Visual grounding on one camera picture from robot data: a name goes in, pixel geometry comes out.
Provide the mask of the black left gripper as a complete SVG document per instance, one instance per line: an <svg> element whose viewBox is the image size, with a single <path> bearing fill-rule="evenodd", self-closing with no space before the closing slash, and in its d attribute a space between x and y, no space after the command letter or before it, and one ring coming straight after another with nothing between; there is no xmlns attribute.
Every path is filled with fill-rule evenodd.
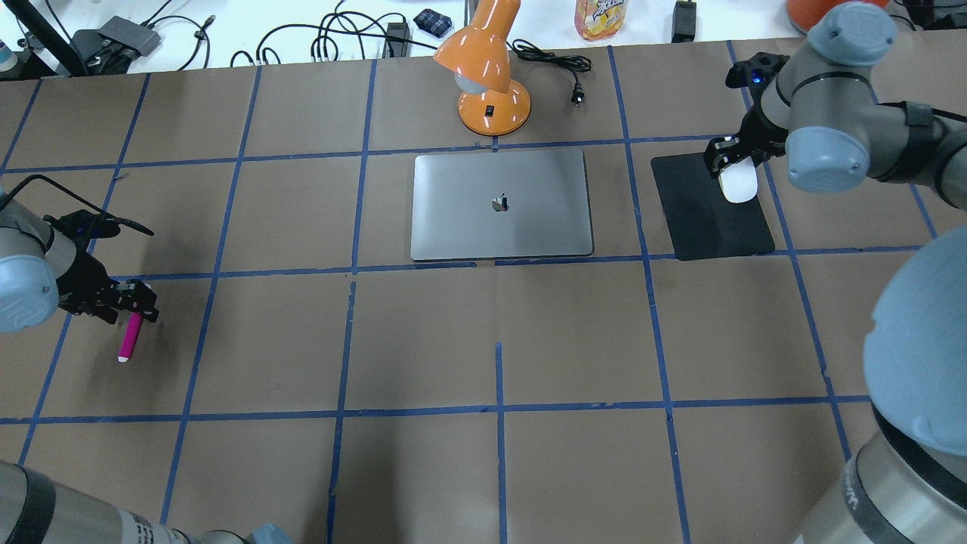
<svg viewBox="0 0 967 544"><path fill-rule="evenodd" d="M70 213L59 219L45 215L44 221L76 246L72 264L57 279L61 309L90 314L109 324L116 323L120 311L138 314L148 323L158 321L158 294L148 283L128 280L122 285L110 278L106 268L88 252L93 239L115 237L121 226L139 231L141 224L110 213Z"/></svg>

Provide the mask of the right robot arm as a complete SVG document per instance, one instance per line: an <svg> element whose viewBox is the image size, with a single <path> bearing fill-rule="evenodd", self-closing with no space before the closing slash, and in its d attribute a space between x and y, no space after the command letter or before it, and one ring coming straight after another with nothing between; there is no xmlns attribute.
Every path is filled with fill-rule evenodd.
<svg viewBox="0 0 967 544"><path fill-rule="evenodd" d="M695 496L711 505L698 543L963 543L965 541L965 228L929 239L912 207L894 204L923 186L965 209L965 118L916 102L877 102L874 66L897 41L876 6L833 7L755 99L729 144L774 146L780 176L799 191L783 211L815 241L919 243L918 251L788 255L805 292L774 288L780 262L734 265L766 272L743 323L715 327L712 354L728 369L752 356L767 392L791 392L787 369L811 356L822 392L870 396L875 431L842 444L835 403L698 409L683 422L738 437L710 454L725 475Z"/></svg>

